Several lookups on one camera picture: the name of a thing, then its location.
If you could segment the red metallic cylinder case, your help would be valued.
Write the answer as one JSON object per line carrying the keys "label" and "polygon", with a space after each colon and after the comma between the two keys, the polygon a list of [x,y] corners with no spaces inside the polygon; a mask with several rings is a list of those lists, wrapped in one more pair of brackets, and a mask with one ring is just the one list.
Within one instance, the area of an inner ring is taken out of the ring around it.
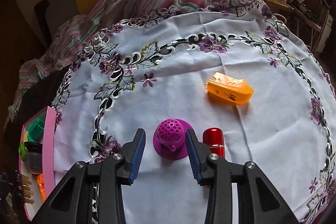
{"label": "red metallic cylinder case", "polygon": [[219,157],[225,158],[224,136],[220,128],[208,128],[202,135],[203,143],[205,143],[211,153],[217,154]]}

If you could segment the magenta perforated cone toy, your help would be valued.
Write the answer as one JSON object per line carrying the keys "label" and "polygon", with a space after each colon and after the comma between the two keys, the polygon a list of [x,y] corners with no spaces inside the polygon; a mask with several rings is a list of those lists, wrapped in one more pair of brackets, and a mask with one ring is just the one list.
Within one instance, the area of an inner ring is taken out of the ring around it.
{"label": "magenta perforated cone toy", "polygon": [[188,156],[186,148],[187,130],[193,127],[181,119],[166,119],[156,128],[153,145],[157,154],[164,159],[180,160]]}

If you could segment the orange plastic case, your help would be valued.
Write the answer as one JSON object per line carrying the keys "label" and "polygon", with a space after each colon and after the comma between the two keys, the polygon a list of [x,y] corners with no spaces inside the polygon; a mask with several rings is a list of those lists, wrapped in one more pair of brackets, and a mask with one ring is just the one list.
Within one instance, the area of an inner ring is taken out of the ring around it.
{"label": "orange plastic case", "polygon": [[206,83],[206,90],[214,96],[235,104],[246,104],[254,94],[245,79],[235,79],[216,72]]}

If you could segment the orange linked cubes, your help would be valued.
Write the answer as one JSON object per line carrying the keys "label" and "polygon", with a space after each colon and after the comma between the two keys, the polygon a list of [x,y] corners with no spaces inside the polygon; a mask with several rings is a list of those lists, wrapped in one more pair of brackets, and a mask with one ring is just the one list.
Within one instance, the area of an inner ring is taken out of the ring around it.
{"label": "orange linked cubes", "polygon": [[41,198],[43,201],[46,200],[46,191],[45,191],[45,184],[44,184],[44,180],[43,180],[43,175],[42,174],[39,174],[37,175],[37,184],[39,186],[39,191],[41,193]]}

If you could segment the black grey jar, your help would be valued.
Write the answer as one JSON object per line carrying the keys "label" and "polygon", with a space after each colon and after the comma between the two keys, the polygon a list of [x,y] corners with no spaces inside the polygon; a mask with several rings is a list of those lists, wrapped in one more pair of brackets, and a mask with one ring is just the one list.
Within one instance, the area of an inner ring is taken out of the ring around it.
{"label": "black grey jar", "polygon": [[27,164],[30,174],[39,175],[43,173],[42,169],[42,148],[43,145],[37,142],[24,142],[27,149]]}

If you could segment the green plastic spool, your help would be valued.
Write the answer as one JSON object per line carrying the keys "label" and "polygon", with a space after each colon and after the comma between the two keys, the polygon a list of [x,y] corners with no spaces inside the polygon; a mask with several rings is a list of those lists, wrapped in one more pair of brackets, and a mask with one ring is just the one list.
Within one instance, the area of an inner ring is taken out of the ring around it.
{"label": "green plastic spool", "polygon": [[44,133],[45,122],[40,118],[34,119],[27,126],[27,140],[30,142],[39,142]]}

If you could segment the green toy camera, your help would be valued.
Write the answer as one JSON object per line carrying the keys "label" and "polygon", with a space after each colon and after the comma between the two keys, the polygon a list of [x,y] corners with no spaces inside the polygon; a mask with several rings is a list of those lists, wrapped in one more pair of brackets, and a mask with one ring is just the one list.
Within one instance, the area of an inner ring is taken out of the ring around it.
{"label": "green toy camera", "polygon": [[24,143],[20,143],[19,148],[18,148],[18,152],[19,152],[21,160],[23,162],[27,162],[27,149],[26,149]]}

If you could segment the yellow perforated egg toy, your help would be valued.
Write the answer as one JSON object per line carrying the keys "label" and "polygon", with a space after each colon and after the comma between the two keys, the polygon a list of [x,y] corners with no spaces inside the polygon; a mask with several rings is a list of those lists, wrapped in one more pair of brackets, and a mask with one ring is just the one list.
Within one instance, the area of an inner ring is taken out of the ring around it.
{"label": "yellow perforated egg toy", "polygon": [[22,132],[21,142],[24,143],[26,141],[29,141],[28,140],[28,132],[24,129],[23,132]]}

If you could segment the white floral embroidered tablecloth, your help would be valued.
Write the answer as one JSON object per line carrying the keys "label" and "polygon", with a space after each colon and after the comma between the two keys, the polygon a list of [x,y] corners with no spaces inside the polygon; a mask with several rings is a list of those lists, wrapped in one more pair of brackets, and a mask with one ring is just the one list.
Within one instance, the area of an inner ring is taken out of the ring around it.
{"label": "white floral embroidered tablecloth", "polygon": [[[306,45],[276,19],[173,13],[151,27],[126,20],[102,28],[78,52],[52,102],[58,116],[55,181],[77,161],[93,163],[146,131],[139,175],[123,189],[128,223],[203,223],[207,195],[188,158],[154,149],[159,123],[177,118],[197,136],[224,135],[226,159],[255,162],[299,223],[335,198],[335,90]],[[220,72],[254,89],[246,104],[210,94]]]}

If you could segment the pink white shallow box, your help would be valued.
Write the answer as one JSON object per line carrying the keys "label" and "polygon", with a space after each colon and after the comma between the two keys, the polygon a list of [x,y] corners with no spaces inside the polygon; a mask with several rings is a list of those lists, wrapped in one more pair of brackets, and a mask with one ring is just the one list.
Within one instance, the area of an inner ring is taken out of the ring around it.
{"label": "pink white shallow box", "polygon": [[56,111],[47,106],[26,121],[22,127],[18,166],[28,220],[33,219],[55,188],[55,122]]}

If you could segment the pink striped bed sheet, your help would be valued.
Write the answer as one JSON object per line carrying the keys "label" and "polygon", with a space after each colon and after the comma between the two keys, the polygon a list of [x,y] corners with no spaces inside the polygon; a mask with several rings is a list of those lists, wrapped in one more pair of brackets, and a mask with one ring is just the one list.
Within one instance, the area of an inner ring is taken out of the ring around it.
{"label": "pink striped bed sheet", "polygon": [[219,11],[224,16],[262,17],[264,4],[263,0],[99,0],[89,14],[72,16],[61,25],[43,56],[21,66],[19,86],[7,118],[13,120],[17,116],[29,88],[71,64],[83,46],[102,28],[121,20],[151,27],[178,12]]}

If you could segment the wooden folding chair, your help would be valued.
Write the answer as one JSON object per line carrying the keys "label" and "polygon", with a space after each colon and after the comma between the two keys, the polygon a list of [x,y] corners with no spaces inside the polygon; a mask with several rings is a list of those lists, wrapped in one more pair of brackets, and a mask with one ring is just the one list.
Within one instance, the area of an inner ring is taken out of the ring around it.
{"label": "wooden folding chair", "polygon": [[333,17],[317,0],[291,3],[294,9],[295,35],[316,53],[322,53],[331,33]]}

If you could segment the wooden side table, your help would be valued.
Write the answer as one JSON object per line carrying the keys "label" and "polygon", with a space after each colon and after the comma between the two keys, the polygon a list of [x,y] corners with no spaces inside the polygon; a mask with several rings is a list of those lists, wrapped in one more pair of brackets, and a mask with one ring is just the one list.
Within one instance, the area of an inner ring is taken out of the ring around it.
{"label": "wooden side table", "polygon": [[287,4],[286,2],[282,0],[263,0],[271,10],[273,11],[285,11],[289,13],[293,13],[294,9],[292,6]]}

